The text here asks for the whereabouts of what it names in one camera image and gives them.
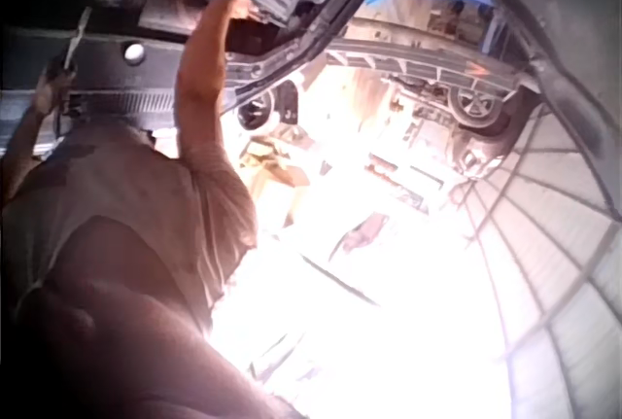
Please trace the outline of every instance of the man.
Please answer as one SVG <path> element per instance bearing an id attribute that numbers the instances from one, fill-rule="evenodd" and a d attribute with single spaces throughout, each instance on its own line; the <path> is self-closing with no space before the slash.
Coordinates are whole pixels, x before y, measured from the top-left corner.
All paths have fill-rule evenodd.
<path id="1" fill-rule="evenodd" d="M 252 8 L 212 0 L 186 44 L 179 160 L 128 125 L 88 122 L 33 168 L 66 73 L 42 77 L 3 158 L 3 296 L 103 417 L 294 417 L 206 341 L 214 301 L 256 243 L 219 122 L 225 35 Z"/>

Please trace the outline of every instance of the beige t-shirt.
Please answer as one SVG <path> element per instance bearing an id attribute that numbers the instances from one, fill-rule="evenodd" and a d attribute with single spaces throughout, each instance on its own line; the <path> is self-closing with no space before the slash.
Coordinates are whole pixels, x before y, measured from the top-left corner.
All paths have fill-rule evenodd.
<path id="1" fill-rule="evenodd" d="M 206 335 L 212 306 L 255 247 L 257 227 L 253 201 L 223 148 L 190 155 L 186 164 L 165 157 L 121 122 L 72 131 L 3 210 L 14 310 L 43 284 L 71 234 L 104 217 L 131 227 L 157 253 Z"/>

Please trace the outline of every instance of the corrugated wall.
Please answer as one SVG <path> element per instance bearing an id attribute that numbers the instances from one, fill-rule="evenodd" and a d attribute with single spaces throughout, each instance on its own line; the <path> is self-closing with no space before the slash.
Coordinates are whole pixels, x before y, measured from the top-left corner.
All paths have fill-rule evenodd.
<path id="1" fill-rule="evenodd" d="M 622 231 L 574 142 L 540 106 L 463 189 L 453 226 L 498 309 L 511 417 L 621 417 Z"/>

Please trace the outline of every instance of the short sleeve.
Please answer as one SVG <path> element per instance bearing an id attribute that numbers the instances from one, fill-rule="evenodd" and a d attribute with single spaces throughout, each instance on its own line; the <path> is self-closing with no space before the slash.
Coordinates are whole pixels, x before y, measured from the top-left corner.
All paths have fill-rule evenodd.
<path id="1" fill-rule="evenodd" d="M 183 163 L 201 204 L 210 271 L 223 285 L 257 245 L 255 204 L 220 145 L 192 149 Z"/>

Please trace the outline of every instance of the round hole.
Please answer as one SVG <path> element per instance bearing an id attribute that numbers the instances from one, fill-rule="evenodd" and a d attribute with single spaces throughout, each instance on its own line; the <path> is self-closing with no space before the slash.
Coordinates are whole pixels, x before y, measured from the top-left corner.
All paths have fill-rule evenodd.
<path id="1" fill-rule="evenodd" d="M 136 66 L 145 59 L 145 47 L 140 43 L 130 43 L 123 51 L 123 59 L 130 66 Z"/>

